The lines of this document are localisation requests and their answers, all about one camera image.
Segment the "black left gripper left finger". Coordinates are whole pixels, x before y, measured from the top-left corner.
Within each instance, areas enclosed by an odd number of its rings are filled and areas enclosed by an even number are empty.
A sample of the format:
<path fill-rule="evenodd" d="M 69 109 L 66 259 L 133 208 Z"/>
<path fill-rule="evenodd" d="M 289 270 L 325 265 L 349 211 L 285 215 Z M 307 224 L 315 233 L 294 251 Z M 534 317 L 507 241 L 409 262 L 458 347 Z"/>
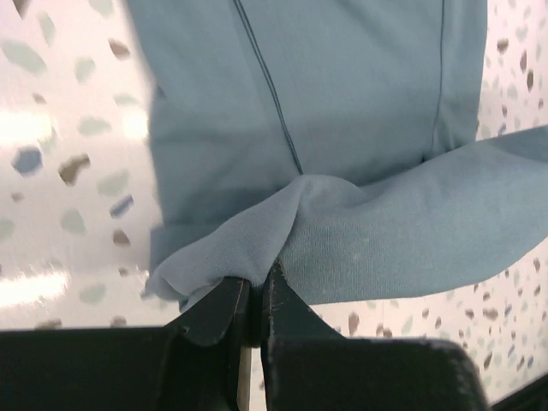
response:
<path fill-rule="evenodd" d="M 227 278 L 167 325 L 5 331 L 4 410 L 245 410 L 250 285 Z"/>

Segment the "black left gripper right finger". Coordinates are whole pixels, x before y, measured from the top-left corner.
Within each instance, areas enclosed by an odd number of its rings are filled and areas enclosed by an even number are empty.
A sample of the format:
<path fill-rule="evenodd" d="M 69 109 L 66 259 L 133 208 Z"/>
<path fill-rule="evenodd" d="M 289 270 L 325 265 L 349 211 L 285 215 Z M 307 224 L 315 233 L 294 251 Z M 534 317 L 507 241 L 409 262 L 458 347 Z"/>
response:
<path fill-rule="evenodd" d="M 443 339 L 348 338 L 290 288 L 263 288 L 261 360 L 270 410 L 487 410 L 475 366 Z"/>

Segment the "blue t-shirt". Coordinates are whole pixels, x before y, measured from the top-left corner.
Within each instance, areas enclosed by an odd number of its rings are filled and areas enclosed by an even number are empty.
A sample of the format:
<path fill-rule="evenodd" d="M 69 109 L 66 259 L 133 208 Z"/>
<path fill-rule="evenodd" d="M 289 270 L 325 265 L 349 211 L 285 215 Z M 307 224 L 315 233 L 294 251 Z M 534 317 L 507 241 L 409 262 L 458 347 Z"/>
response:
<path fill-rule="evenodd" d="M 547 235 L 547 132 L 476 137 L 484 1 L 131 1 L 162 226 L 145 295 L 280 262 L 310 304 L 479 283 Z"/>

